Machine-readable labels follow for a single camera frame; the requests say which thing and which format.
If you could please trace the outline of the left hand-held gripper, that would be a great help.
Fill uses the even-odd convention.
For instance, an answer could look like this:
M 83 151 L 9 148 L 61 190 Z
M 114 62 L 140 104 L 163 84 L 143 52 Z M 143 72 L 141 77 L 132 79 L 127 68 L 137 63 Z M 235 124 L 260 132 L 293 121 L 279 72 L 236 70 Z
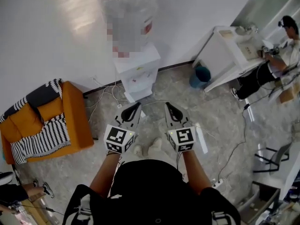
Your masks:
M 136 139 L 136 128 L 140 120 L 142 105 L 129 103 L 117 110 L 114 121 L 107 125 L 104 144 L 107 151 L 125 153 Z

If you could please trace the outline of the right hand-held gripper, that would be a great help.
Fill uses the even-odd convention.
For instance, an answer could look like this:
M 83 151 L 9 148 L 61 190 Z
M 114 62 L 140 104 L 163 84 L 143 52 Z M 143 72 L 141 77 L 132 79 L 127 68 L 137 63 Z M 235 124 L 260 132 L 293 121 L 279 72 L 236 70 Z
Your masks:
M 176 103 L 165 103 L 165 120 L 167 123 L 167 140 L 175 152 L 193 149 L 196 143 L 195 126 L 191 124 L 186 109 Z

